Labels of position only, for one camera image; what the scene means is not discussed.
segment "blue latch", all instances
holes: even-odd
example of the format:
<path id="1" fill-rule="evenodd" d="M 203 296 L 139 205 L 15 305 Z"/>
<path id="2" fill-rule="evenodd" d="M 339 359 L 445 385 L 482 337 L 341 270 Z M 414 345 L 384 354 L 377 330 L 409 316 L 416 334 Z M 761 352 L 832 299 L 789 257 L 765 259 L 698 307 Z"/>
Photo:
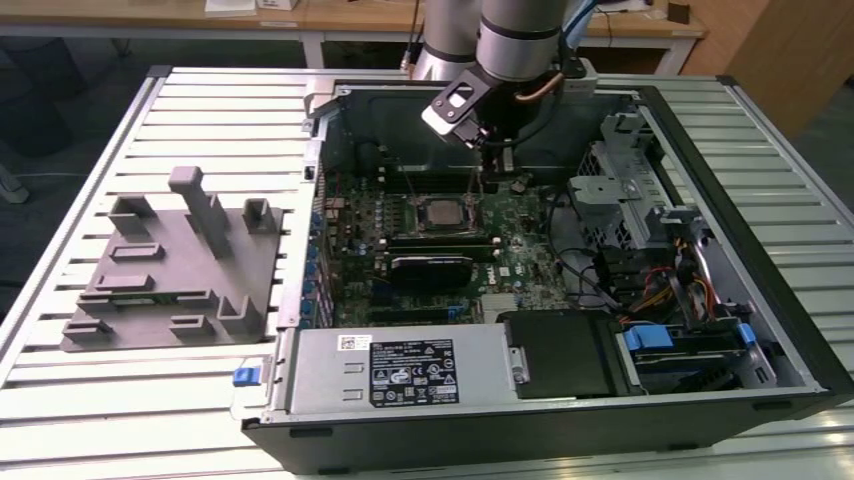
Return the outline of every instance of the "blue latch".
<path id="1" fill-rule="evenodd" d="M 753 331 L 753 328 L 746 323 L 738 324 L 738 333 L 742 336 L 742 340 L 745 341 L 745 345 L 750 346 L 757 343 L 757 334 Z"/>
<path id="2" fill-rule="evenodd" d="M 251 387 L 262 384 L 262 367 L 242 367 L 235 370 L 231 383 L 235 387 Z"/>
<path id="3" fill-rule="evenodd" d="M 665 325 L 638 325 L 624 333 L 630 351 L 642 348 L 672 348 L 673 338 Z"/>

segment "motherboard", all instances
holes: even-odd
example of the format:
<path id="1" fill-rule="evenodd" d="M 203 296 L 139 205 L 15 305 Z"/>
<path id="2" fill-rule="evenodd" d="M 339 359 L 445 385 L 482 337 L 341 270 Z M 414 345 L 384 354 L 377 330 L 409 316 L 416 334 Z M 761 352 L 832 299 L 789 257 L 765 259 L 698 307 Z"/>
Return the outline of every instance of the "motherboard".
<path id="1" fill-rule="evenodd" d="M 505 311 L 569 306 L 528 177 L 492 182 L 489 193 L 422 184 L 398 193 L 385 180 L 329 179 L 335 327 L 492 323 Z"/>

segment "white sticker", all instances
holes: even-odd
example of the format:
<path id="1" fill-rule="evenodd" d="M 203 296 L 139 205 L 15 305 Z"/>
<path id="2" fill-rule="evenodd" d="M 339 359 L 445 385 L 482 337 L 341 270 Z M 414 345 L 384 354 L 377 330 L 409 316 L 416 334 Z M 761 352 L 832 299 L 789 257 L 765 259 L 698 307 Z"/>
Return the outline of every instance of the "white sticker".
<path id="1" fill-rule="evenodd" d="M 373 335 L 339 335 L 338 351 L 346 350 L 370 350 Z"/>

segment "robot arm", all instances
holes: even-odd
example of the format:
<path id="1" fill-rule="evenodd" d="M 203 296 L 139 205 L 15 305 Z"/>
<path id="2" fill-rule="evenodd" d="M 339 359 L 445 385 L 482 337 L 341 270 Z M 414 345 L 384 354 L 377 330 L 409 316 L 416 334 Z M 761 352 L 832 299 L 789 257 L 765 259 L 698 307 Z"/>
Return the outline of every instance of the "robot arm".
<path id="1" fill-rule="evenodd" d="M 548 94 L 562 94 L 566 78 L 590 77 L 566 47 L 562 23 L 568 12 L 570 18 L 589 19 L 594 1 L 484 0 L 480 29 L 478 4 L 428 0 L 426 55 L 416 78 L 452 80 L 422 114 L 434 131 L 489 151 L 525 141 L 520 131 Z M 565 55 L 556 70 L 560 49 Z"/>

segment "floor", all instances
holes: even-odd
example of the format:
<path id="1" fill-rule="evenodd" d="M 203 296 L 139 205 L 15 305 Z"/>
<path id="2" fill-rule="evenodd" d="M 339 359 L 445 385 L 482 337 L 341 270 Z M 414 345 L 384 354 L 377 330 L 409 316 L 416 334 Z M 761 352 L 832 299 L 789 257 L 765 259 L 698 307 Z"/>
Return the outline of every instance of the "floor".
<path id="1" fill-rule="evenodd" d="M 0 320 L 98 161 L 150 65 L 305 67 L 297 42 L 134 41 L 133 53 L 122 59 L 106 40 L 77 40 L 70 46 L 90 79 L 89 92 L 58 104 L 75 134 L 74 144 L 55 155 L 27 159 L 0 142 L 2 162 L 22 175 L 22 183 L 31 192 L 23 205 L 0 201 Z M 396 44 L 329 44 L 325 48 L 331 68 L 396 68 L 402 54 Z M 0 69 L 0 89 L 6 82 L 17 80 L 15 75 L 10 69 Z M 795 142 L 852 208 L 854 190 L 848 186 L 854 170 L 847 161 L 854 158 L 853 131 L 854 88 L 843 88 Z"/>

